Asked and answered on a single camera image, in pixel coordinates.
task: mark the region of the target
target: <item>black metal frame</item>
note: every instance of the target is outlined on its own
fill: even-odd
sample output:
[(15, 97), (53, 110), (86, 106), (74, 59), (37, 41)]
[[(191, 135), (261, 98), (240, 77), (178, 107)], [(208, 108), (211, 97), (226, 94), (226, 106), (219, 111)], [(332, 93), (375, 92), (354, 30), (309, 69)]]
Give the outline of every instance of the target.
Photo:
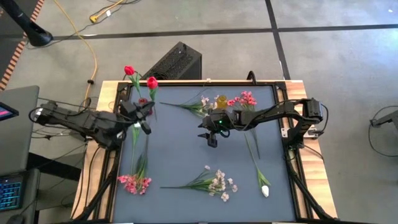
[[(204, 82), (203, 80), (198, 80), (197, 82), (193, 82), (192, 80), (190, 80), (189, 82), (186, 83), (174, 83), (174, 82), (170, 82), (170, 83), (159, 83), (159, 86), (270, 86), (272, 88), (272, 92), (274, 95), (274, 101), (275, 103), (279, 102), (279, 98), (278, 98), (278, 92), (277, 90), (280, 89), (282, 91), (282, 95), (284, 97), (284, 100), (288, 100), (287, 97), (287, 90), (286, 90), (286, 85), (285, 82), (262, 82), (262, 83), (258, 83), (256, 81), (256, 78), (253, 74), (253, 72), (249, 72), (248, 75), (248, 79), (252, 80), (252, 82), (239, 82), (239, 83), (231, 83), (231, 82), (216, 82), (216, 83), (212, 83), (212, 82)], [(115, 97), (115, 104), (114, 104), (114, 109), (113, 112), (115, 113), (117, 110), (117, 104), (120, 100), (129, 100), (130, 96), (131, 96), (131, 91), (133, 88), (133, 84), (132, 83), (119, 83), (118, 84), (118, 90), (116, 93), (116, 97)], [(284, 124), (283, 121), (281, 119), (278, 120), (278, 124), (279, 124), (279, 128), (283, 128)], [(293, 121), (292, 119), (289, 120), (289, 126), (292, 128), (293, 127)], [(285, 154), (288, 153), (289, 149), (287, 147), (285, 147), (284, 144), (283, 148), (284, 148), (284, 152)], [(110, 159), (110, 152), (105, 152), (105, 159), (104, 159), (104, 163), (103, 163), (103, 167), (102, 167), (102, 171), (101, 171), (101, 179), (100, 179), (100, 183), (99, 185), (101, 185), (104, 181), (104, 178), (106, 177), (106, 173), (108, 170), (108, 165), (109, 165), (109, 159)], [(289, 169), (289, 163), (290, 161), (288, 159), (285, 160), (286, 162), (286, 168)], [(304, 176), (304, 171), (303, 171), (303, 166), (302, 166), (302, 161), (300, 158), (300, 154), (297, 153), (297, 157), (296, 157), (296, 166), (298, 167), (298, 174), (300, 177), (300, 180), (303, 182), (303, 184), (305, 186), (305, 176)], [(294, 213), (295, 213), (295, 219), (299, 220), (301, 219), (301, 213), (300, 213), (300, 207), (299, 207), (299, 201), (297, 199), (297, 191), (295, 189), (295, 184), (293, 179), (291, 178), (291, 176), (289, 176), (289, 185), (290, 185), (290, 193), (292, 195), (292, 200), (293, 200), (293, 209), (294, 209)], [(114, 189), (116, 187), (116, 180), (114, 182), (111, 183), (110, 185), (110, 191), (109, 191), (109, 197), (108, 197), (108, 204), (106, 206), (106, 214), (105, 214), (105, 219), (110, 220), (111, 218), (111, 211), (112, 211), (112, 207), (113, 204), (109, 203), (112, 202), (114, 199)], [(97, 207), (95, 209), (94, 212), (94, 217), (93, 219), (98, 219), (98, 214), (99, 214), (99, 210), (100, 210), (100, 206), (101, 206), (101, 202), (97, 204)], [(305, 200), (305, 210), (307, 213), (307, 216), (309, 218), (313, 218), (312, 215), (312, 210), (308, 204), (308, 202)]]

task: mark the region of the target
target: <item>small bottle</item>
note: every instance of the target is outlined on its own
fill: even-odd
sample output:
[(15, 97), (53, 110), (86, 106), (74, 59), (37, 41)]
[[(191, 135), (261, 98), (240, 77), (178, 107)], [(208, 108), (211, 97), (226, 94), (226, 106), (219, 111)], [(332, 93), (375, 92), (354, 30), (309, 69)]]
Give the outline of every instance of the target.
[(226, 109), (227, 105), (227, 100), (225, 95), (221, 95), (217, 98), (217, 108), (220, 109)]

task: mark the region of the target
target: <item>table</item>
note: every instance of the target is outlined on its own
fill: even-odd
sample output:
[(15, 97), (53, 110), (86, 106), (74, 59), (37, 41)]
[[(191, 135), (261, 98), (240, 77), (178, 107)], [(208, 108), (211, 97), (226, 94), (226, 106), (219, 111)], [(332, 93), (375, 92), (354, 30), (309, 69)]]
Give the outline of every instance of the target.
[[(116, 93), (118, 91), (119, 83), (123, 83), (121, 81), (105, 81), (103, 82), (103, 86), (101, 88), (101, 93), (99, 94), (99, 100), (97, 105), (97, 110), (103, 111), (113, 111), (113, 105), (116, 98)], [(167, 81), (159, 81), (159, 83), (205, 83), (205, 82), (212, 82), (212, 83), (250, 83), (250, 80), (167, 80)], [(279, 80), (258, 80), (258, 83), (262, 82), (274, 82), (278, 83), (280, 87), (278, 89), (278, 97), (279, 100), (284, 98), (282, 89), (286, 89), (287, 97), (289, 99), (300, 99), (306, 98), (306, 93), (304, 89), (303, 81), (279, 81)], [(297, 107), (296, 110), (301, 112), (301, 108)], [(283, 120), (284, 124), (288, 125), (288, 120)], [(310, 146), (314, 150), (320, 152), (320, 146), (317, 140), (306, 139), (304, 142), (307, 146)], [(76, 208), (76, 213), (73, 218), (79, 216), (79, 214), (83, 211), (83, 208), (86, 203), (90, 202), (95, 193), (98, 190), (100, 178), (101, 178), (101, 171), (102, 166), (105, 159), (105, 150), (100, 150), (95, 154), (93, 158), (94, 152), (96, 151), (98, 145), (95, 142), (90, 142), (87, 149), (85, 167), (83, 169), (83, 181), (81, 181), (77, 189), (77, 194), (75, 198), (75, 203), (73, 205), (73, 209)], [(315, 197), (317, 202), (323, 207), (323, 209), (331, 216), (336, 217), (336, 210), (333, 203), (333, 199), (330, 192), (330, 187), (328, 183), (328, 178), (326, 176), (325, 166), (323, 161), (313, 152), (308, 151), (307, 149), (300, 150), (300, 157), (302, 161), (303, 167), (303, 174), (305, 175), (305, 180), (307, 183), (307, 187), (311, 194)], [(109, 163), (108, 163), (108, 172), (110, 171), (111, 165), (113, 164), (113, 155), (114, 152), (111, 153)], [(92, 162), (92, 168), (90, 170), (90, 179), (88, 180), (88, 174), (90, 169), (90, 162)], [(82, 191), (80, 200), (79, 200), (79, 192)], [(109, 196), (109, 188), (104, 193), (100, 208), (97, 212), (98, 218), (104, 218), (106, 214), (106, 208), (109, 203), (113, 204), (113, 201), (108, 201)], [(300, 208), (300, 214), (302, 218), (309, 217), (309, 214), (306, 213), (305, 209), (305, 202), (303, 196), (299, 189), (296, 186), (297, 198), (298, 198), (298, 206)]]

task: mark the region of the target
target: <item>pink flower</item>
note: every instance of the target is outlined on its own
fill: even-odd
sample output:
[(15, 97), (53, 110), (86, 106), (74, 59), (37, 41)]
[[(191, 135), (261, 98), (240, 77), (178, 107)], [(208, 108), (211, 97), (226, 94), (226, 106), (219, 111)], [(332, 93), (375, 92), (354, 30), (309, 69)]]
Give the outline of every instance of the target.
[(228, 101), (226, 102), (226, 104), (227, 104), (228, 106), (233, 106), (233, 105), (235, 104), (235, 101), (234, 101), (234, 100), (228, 100)]
[(120, 183), (124, 184), (127, 182), (127, 179), (129, 178), (129, 176), (127, 175), (122, 175), (120, 177), (118, 177), (118, 180), (120, 181)]

